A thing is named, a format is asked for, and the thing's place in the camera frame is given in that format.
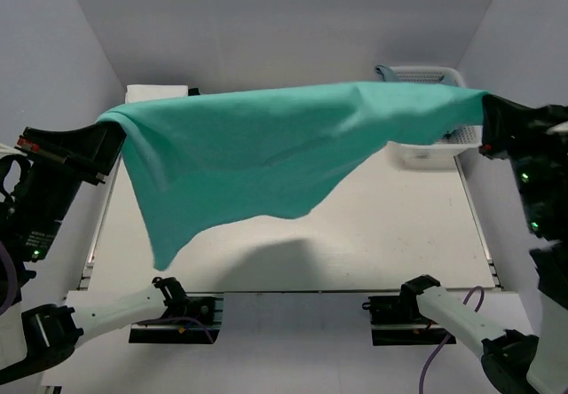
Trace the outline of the teal green t shirt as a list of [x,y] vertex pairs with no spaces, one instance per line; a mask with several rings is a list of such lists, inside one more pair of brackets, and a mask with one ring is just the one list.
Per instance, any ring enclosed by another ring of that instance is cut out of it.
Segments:
[[483,121],[481,90],[355,82],[123,104],[122,159],[154,269],[211,227],[310,213],[387,143],[429,146]]

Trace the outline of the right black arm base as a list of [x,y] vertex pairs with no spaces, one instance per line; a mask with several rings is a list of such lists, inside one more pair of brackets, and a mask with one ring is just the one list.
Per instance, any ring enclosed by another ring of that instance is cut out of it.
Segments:
[[396,295],[370,296],[362,305],[370,318],[372,344],[386,346],[435,346],[448,335],[424,317],[410,317]]

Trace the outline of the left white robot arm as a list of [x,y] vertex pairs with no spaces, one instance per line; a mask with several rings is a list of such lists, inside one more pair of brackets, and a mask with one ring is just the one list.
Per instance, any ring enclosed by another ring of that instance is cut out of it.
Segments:
[[26,265],[47,257],[81,184],[103,183],[125,139],[115,122],[69,131],[26,128],[16,146],[2,152],[3,176],[12,165],[20,168],[13,190],[1,192],[3,384],[55,367],[116,329],[159,316],[177,322],[186,315],[188,302],[174,278],[155,278],[147,288],[107,304],[21,309],[22,289],[36,276]]

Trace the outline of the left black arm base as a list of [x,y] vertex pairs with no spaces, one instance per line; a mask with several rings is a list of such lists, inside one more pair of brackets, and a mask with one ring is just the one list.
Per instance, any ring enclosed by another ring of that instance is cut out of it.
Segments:
[[130,327],[130,344],[212,345],[218,338],[224,299],[220,295],[190,296],[159,318]]

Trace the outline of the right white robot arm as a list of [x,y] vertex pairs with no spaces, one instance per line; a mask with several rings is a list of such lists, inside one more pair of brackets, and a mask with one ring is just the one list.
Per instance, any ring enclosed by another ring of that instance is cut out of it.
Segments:
[[511,163],[529,231],[548,241],[530,256],[539,275],[538,335],[483,317],[429,275],[400,289],[400,309],[413,322],[431,320],[480,361],[500,393],[567,391],[567,108],[522,106],[484,97],[482,143],[488,159]]

